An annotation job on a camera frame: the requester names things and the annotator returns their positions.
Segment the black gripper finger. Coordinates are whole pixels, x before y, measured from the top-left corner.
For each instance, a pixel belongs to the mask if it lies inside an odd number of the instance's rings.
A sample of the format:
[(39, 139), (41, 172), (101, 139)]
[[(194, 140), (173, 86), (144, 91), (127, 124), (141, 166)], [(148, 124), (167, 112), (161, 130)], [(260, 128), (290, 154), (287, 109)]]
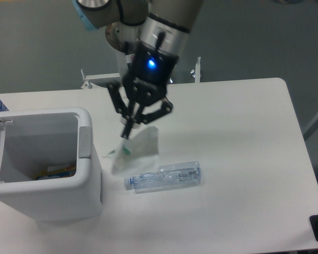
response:
[(126, 120), (126, 124), (121, 137), (124, 139), (129, 139), (131, 130), (135, 123), (132, 116), (135, 109), (135, 102), (129, 101), (128, 106), (126, 106), (119, 92), (120, 87), (121, 84), (118, 81), (112, 81), (107, 85), (107, 89), (109, 91), (116, 112), (121, 114), (121, 116)]
[(149, 124), (167, 114), (170, 114), (173, 111), (173, 104), (166, 97), (163, 98), (161, 102), (162, 102), (161, 107), (158, 110), (147, 113), (147, 114), (143, 114), (145, 106), (140, 104), (134, 116), (134, 123)]

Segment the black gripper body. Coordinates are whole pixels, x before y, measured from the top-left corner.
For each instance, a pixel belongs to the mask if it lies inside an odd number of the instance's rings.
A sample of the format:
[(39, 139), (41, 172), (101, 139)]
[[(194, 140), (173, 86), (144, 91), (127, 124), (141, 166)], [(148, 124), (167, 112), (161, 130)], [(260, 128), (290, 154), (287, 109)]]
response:
[(139, 41), (134, 59), (122, 78), (127, 98), (142, 106), (151, 106), (163, 99), (167, 83), (179, 56), (157, 50)]

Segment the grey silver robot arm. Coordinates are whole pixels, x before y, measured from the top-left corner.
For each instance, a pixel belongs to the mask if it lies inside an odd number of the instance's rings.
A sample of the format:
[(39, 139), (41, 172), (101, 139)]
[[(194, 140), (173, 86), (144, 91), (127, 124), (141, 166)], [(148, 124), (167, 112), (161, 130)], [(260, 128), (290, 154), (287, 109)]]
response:
[(73, 1), (88, 30), (105, 28), (112, 46), (131, 56), (121, 81), (107, 85), (125, 122), (122, 137), (173, 110), (167, 85), (189, 38), (202, 1)]

